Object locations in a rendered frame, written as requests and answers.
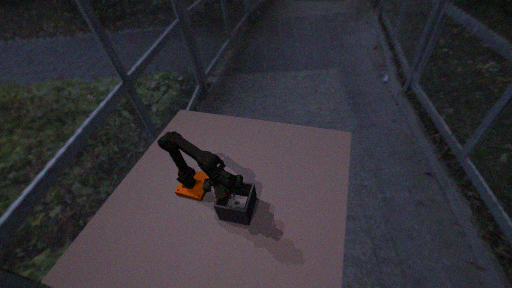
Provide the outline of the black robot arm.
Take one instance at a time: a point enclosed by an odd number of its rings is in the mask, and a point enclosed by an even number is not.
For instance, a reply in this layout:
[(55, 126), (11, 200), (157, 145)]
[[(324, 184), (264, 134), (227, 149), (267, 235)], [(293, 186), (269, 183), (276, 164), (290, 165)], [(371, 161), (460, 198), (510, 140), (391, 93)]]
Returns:
[[(230, 189), (235, 186), (237, 177), (224, 170), (226, 165), (217, 155), (200, 150), (176, 131), (168, 131), (157, 142), (161, 149), (170, 154), (177, 166), (179, 176), (177, 181), (183, 184), (182, 188), (193, 189), (197, 180), (193, 178), (196, 174), (195, 170), (187, 166), (179, 149), (196, 160), (198, 166), (213, 182), (220, 183), (219, 185), (213, 185), (216, 199), (226, 198), (231, 194)], [(218, 164), (220, 165), (217, 166)]]

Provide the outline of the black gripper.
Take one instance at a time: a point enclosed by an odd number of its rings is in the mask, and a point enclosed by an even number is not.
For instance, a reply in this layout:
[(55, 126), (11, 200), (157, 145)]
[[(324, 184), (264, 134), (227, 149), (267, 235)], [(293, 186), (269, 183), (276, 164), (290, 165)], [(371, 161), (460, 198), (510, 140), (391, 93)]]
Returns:
[[(236, 184), (233, 187), (233, 189), (242, 189), (242, 187), (243, 187), (243, 177), (242, 177), (242, 175), (235, 175), (235, 176), (237, 177), (237, 181), (236, 181)], [(210, 178), (204, 179), (203, 190), (205, 192), (211, 192), (211, 186), (213, 186), (214, 184), (219, 185), (220, 183), (213, 182)]]

